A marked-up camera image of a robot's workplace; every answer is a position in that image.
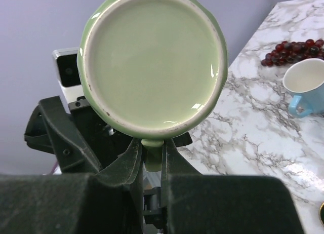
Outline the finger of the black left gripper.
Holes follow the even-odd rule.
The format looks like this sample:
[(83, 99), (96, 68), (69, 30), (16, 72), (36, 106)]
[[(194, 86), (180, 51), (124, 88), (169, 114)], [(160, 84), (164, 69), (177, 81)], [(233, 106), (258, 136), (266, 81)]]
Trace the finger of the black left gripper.
[(186, 132), (180, 136), (174, 138), (174, 144), (176, 147), (183, 147), (190, 145), (192, 143), (192, 138), (189, 132)]

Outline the light blue hexagonal mug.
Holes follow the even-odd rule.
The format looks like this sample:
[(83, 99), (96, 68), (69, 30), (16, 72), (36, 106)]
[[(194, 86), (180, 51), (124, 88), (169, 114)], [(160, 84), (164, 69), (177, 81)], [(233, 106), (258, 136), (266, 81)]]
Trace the light blue hexagonal mug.
[(292, 96), (288, 105), (291, 115), (304, 118), (323, 113), (323, 60), (310, 58), (292, 65), (282, 84)]

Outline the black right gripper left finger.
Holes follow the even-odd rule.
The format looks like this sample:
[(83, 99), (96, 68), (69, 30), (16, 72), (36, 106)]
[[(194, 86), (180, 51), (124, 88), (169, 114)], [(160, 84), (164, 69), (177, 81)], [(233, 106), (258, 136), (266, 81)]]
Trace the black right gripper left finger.
[(98, 174), (1, 176), (1, 233), (141, 233), (140, 140)]

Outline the light green large mug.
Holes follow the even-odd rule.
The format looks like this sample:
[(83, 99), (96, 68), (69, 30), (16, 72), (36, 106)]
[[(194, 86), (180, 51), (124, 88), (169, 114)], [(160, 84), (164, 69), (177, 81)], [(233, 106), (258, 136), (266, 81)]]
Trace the light green large mug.
[(93, 110), (140, 139), (145, 168), (156, 172), (164, 142), (213, 111), (228, 52), (215, 17), (197, 0), (106, 0), (86, 23), (77, 68)]

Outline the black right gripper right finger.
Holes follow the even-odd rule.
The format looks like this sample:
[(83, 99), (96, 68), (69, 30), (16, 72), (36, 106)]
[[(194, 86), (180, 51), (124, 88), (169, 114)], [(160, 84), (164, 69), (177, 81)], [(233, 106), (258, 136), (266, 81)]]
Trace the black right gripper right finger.
[(284, 183), (271, 176), (203, 175), (172, 140), (163, 146), (165, 233), (303, 233)]

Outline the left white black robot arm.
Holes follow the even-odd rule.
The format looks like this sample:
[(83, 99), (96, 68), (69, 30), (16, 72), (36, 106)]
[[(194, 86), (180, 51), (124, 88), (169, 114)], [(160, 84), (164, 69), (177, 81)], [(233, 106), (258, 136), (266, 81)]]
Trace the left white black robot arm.
[(59, 97), (41, 100), (26, 127), (27, 145), (54, 154), (63, 173), (92, 173), (113, 184), (147, 172), (195, 174), (178, 152), (192, 142), (189, 134), (169, 140), (136, 139), (106, 124), (85, 98), (65, 110)]

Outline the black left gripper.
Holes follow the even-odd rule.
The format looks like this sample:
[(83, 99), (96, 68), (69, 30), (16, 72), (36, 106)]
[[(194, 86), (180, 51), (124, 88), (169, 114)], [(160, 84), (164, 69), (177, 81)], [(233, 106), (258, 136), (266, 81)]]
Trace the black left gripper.
[(68, 104), (60, 97), (39, 103), (46, 131), (62, 173), (99, 173), (126, 151), (132, 138), (106, 124), (85, 97)]

